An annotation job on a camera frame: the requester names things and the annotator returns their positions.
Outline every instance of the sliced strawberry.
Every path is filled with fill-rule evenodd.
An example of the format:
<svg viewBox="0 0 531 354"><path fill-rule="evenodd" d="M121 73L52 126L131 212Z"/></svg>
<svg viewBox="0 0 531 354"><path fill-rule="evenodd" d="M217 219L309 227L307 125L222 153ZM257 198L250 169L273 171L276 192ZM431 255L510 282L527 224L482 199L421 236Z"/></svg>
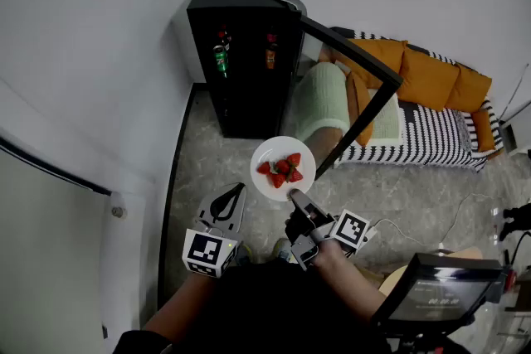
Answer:
<svg viewBox="0 0 531 354"><path fill-rule="evenodd" d="M300 174L299 170L296 168L293 169L293 172L291 173L290 182L298 182L299 180L303 179L303 175Z"/></svg>
<svg viewBox="0 0 531 354"><path fill-rule="evenodd" d="M281 159L276 165L276 169L282 174L287 174L290 172L290 165L285 159Z"/></svg>
<svg viewBox="0 0 531 354"><path fill-rule="evenodd" d="M300 153L292 153L288 158L286 158L286 161L291 165L298 167L300 164Z"/></svg>
<svg viewBox="0 0 531 354"><path fill-rule="evenodd" d="M260 174L269 174L270 173L270 167L268 162L264 162L262 165L260 165L257 169L257 171Z"/></svg>
<svg viewBox="0 0 531 354"><path fill-rule="evenodd" d="M282 186L282 184L285 181L285 175L284 174L270 174L271 181L273 182L273 186L277 189Z"/></svg>

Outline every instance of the black cabinet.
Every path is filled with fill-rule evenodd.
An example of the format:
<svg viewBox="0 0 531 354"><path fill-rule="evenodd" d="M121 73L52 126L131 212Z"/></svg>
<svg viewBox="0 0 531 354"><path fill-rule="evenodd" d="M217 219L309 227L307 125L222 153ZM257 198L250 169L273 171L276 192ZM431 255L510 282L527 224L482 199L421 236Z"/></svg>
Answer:
<svg viewBox="0 0 531 354"><path fill-rule="evenodd" d="M187 12L223 136L276 136L300 54L300 13L276 0L192 0ZM217 69L213 51L223 27L231 37L227 76ZM271 33L277 48L275 66L268 69Z"/></svg>

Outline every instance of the black and white striped cushion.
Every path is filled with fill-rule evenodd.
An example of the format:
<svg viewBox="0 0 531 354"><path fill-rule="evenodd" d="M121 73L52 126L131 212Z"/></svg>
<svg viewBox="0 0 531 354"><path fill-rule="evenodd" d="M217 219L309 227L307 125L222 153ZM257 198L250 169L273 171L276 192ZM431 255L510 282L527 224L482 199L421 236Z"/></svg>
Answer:
<svg viewBox="0 0 531 354"><path fill-rule="evenodd" d="M384 39L367 32L353 32L362 39ZM430 56L452 65L455 62L436 52ZM361 147L357 143L349 146L336 160L343 162L391 163L397 165L437 165L443 167L473 168L480 171L487 157L503 148L499 134L499 122L492 105L485 99L482 109L489 111L490 127L494 136L494 150L478 152L477 135L470 114L452 109L437 112L419 104L399 100L404 130L402 146Z"/></svg>

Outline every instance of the glass door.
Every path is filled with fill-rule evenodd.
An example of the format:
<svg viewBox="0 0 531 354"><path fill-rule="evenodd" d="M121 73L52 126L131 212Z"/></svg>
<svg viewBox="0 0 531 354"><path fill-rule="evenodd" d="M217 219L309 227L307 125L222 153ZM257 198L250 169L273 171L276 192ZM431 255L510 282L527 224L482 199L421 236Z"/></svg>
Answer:
<svg viewBox="0 0 531 354"><path fill-rule="evenodd" d="M280 134L305 143L319 178L386 106L402 77L337 32L300 16L299 60L291 77Z"/></svg>

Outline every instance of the gray floor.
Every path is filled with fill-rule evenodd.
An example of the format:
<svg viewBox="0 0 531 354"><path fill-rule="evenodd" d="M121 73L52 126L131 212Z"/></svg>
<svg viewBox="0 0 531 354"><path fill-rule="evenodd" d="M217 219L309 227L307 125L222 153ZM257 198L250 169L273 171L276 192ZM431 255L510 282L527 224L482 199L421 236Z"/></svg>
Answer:
<svg viewBox="0 0 531 354"><path fill-rule="evenodd" d="M247 185L241 233L258 261L267 261L275 242L285 236L284 221L293 211L292 205L266 199L251 182L249 161L260 143L223 138L209 94L197 92L173 188L165 264L166 297L178 289L187 275L181 261L185 231L209 191L231 182ZM480 173L443 167L344 164L328 170L308 195L332 214L346 208L372 223L381 218L392 220L405 235L423 244L405 238L389 222L380 223L378 233L354 259L374 272L392 271L407 263L413 253L436 249L459 207L457 222L444 240L444 247L461 250L474 245L493 258L498 256L499 246L492 244L495 221L491 211L528 201L531 162L524 155L501 155ZM511 235L506 245L513 249L518 237L519 232ZM527 245L525 249L527 252L520 253L519 258L527 256Z"/></svg>

